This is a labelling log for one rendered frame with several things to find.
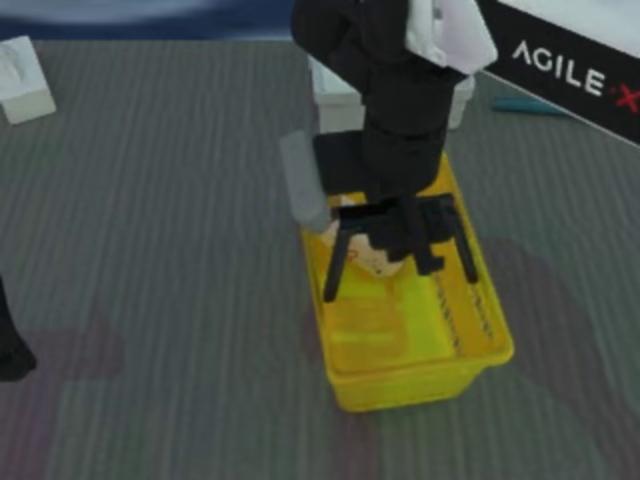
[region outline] red letter x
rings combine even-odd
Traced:
[[[640,90],[637,92],[632,92],[631,89],[624,83],[620,85],[620,90],[622,91],[622,98],[620,98],[616,102],[616,105],[619,107],[626,105],[631,109],[633,113],[640,113],[640,109],[638,108],[638,102],[640,101]]]

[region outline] yellow box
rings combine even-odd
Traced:
[[[468,284],[453,240],[435,245],[445,269],[428,277],[407,261],[380,280],[350,262],[338,298],[323,303],[331,255],[303,232],[325,368],[338,404],[363,412],[444,400],[460,394],[482,371],[513,355],[513,340],[446,155],[425,195],[452,193],[480,280]],[[362,202],[361,195],[353,198]]]

